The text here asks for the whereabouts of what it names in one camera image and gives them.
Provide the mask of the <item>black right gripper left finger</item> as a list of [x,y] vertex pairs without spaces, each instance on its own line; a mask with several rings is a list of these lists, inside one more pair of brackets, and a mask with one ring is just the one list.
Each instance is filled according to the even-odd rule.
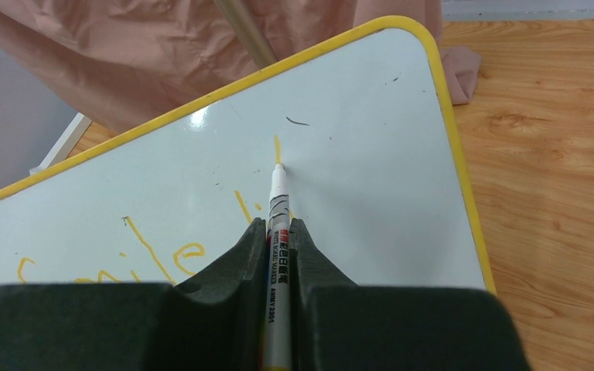
[[178,285],[0,286],[0,370],[257,370],[265,222]]

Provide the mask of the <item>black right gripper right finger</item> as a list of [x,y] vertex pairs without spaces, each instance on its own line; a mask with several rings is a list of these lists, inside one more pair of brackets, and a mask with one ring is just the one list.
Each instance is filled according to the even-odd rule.
[[292,353],[298,370],[528,370],[520,336],[490,292],[360,286],[290,226]]

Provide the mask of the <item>white whiteboard marker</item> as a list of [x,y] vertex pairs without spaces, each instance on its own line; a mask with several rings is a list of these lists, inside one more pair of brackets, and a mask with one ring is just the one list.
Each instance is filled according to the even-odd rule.
[[268,283],[262,370],[292,369],[290,206],[286,171],[275,165],[268,212]]

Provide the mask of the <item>yellow framed whiteboard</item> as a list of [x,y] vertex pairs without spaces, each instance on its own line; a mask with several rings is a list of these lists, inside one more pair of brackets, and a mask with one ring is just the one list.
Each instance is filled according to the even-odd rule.
[[439,48],[385,16],[0,190],[0,284],[177,284],[290,208],[358,284],[495,292]]

